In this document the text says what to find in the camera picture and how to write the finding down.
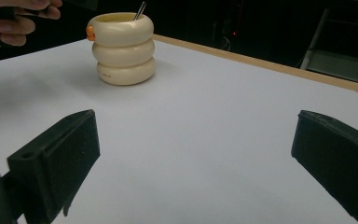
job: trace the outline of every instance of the metal straw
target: metal straw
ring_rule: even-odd
[[[146,2],[142,2],[141,7],[139,7],[138,13],[136,13],[135,18],[133,18],[135,21],[138,20],[138,17],[144,13],[146,7]]]

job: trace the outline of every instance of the white table surface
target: white table surface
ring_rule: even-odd
[[[358,129],[358,92],[156,41],[156,74],[119,87],[84,40],[0,62],[0,174],[63,117],[101,145],[54,223],[357,223],[291,157],[301,109]]]

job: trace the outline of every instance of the finger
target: finger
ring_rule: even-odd
[[[27,42],[26,35],[0,34],[0,39],[6,44],[18,47],[23,46]]]
[[[49,6],[43,10],[29,10],[24,8],[17,8],[16,14],[27,15],[27,16],[38,16],[45,19],[57,20],[61,17],[61,12],[53,6]]]
[[[50,5],[53,7],[61,7],[62,0],[50,0]]]
[[[50,0],[2,0],[0,7],[24,7],[41,10],[50,5]]]
[[[28,35],[35,29],[34,22],[28,18],[17,16],[16,20],[0,20],[0,33]]]

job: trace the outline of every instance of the cream ceramic cup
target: cream ceramic cup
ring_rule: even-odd
[[[100,78],[114,85],[143,82],[156,71],[152,34],[153,22],[135,13],[119,12],[92,18],[87,26],[88,40],[94,41],[92,54],[98,61]]]

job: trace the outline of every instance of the wooden table edge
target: wooden table edge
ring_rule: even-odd
[[[174,39],[174,38],[167,37],[167,36],[153,35],[153,39],[163,42],[163,43],[172,44],[172,45],[175,45],[178,47],[182,47],[182,48],[186,48],[186,49],[193,49],[196,51],[211,54],[213,56],[229,59],[229,60],[232,60],[235,62],[247,63],[250,65],[257,66],[257,67],[266,68],[266,69],[269,69],[272,71],[285,73],[285,74],[288,74],[291,76],[303,77],[303,78],[306,78],[309,80],[321,82],[321,83],[332,85],[332,86],[337,86],[337,87],[344,88],[347,90],[358,91],[358,82],[353,82],[353,81],[349,81],[349,80],[338,78],[338,77],[330,77],[330,76],[326,76],[326,75],[322,75],[322,74],[318,74],[318,73],[313,73],[310,71],[305,71],[305,70],[301,70],[301,69],[294,68],[294,67],[289,67],[286,65],[278,64],[278,63],[271,63],[271,62],[267,62],[264,60],[240,55],[240,54],[233,53],[233,52],[224,51],[221,49],[214,49],[214,48],[202,46],[199,44],[194,44],[194,43],[186,42],[183,40]]]

